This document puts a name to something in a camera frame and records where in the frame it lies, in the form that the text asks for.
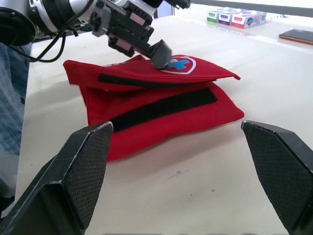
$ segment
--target smartphone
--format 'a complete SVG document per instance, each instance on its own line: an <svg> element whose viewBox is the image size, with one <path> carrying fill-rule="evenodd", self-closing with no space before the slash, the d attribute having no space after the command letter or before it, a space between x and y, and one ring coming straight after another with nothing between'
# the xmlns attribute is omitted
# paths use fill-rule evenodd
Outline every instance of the smartphone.
<svg viewBox="0 0 313 235"><path fill-rule="evenodd" d="M310 31L293 29L279 34L279 37L290 41L313 45L313 32Z"/></svg>

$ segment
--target robotic arm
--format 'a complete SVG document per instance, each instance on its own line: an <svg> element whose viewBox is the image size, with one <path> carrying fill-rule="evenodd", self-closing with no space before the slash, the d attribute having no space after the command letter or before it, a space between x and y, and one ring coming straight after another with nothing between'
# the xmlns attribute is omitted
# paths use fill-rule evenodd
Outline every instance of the robotic arm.
<svg viewBox="0 0 313 235"><path fill-rule="evenodd" d="M188 8L190 0L166 0ZM90 24L93 35L109 37L109 46L132 57L137 51L156 68L169 63L172 52L163 40L148 44L152 15L163 0L0 0L0 42L23 46L47 35L60 38Z"/></svg>

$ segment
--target red pouch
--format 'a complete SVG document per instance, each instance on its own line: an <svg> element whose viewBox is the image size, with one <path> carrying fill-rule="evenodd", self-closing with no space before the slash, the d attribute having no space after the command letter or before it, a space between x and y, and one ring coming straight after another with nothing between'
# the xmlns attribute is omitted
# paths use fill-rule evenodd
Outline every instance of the red pouch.
<svg viewBox="0 0 313 235"><path fill-rule="evenodd" d="M244 117L213 82L236 74L191 56L177 55L165 70L142 56L106 67L66 61L79 85L88 123L112 121L108 161L127 157L172 136L206 130Z"/></svg>

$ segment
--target black cable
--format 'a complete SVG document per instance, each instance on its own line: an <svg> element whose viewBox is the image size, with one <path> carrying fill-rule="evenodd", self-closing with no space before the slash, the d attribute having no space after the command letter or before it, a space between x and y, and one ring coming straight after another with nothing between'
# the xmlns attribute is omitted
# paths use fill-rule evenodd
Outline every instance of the black cable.
<svg viewBox="0 0 313 235"><path fill-rule="evenodd" d="M80 18L92 5L92 3L94 2L94 0L89 0L88 3L86 4L86 6L75 16L71 17L70 19L68 19L64 25L61 27L60 31L58 32L58 34L56 35L56 37L52 40L52 42L43 50L43 52L37 56L36 58L31 57L29 55L26 55L25 53L21 52L21 51L17 51L18 54L24 56L25 58L29 59L29 62L37 62L40 61L46 54L47 52L56 44L56 42L60 39L60 37L63 35L63 33L67 30L68 27L70 27L78 18Z"/></svg>
<svg viewBox="0 0 313 235"><path fill-rule="evenodd" d="M65 32L65 33L63 33L62 44L61 44L61 47L60 47L60 51L59 51L59 53L58 53L58 55L56 57L54 57L53 59L50 59L50 60L39 60L39 62L52 63L54 61L57 61L61 57L61 55L62 55L62 53L64 51L66 38L67 38L67 33ZM34 57L21 52L20 50L16 49L15 47L10 46L10 48L12 50L14 50L15 52L17 52L18 54L24 56L27 59L27 61L29 61L29 62L31 62L32 60L35 59Z"/></svg>

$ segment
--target jeans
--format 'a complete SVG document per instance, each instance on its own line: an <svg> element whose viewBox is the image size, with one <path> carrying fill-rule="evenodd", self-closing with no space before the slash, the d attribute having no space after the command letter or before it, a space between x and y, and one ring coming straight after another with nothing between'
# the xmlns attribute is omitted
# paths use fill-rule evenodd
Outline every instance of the jeans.
<svg viewBox="0 0 313 235"><path fill-rule="evenodd" d="M19 47L30 54L31 45ZM29 63L0 43L0 197L15 194Z"/></svg>

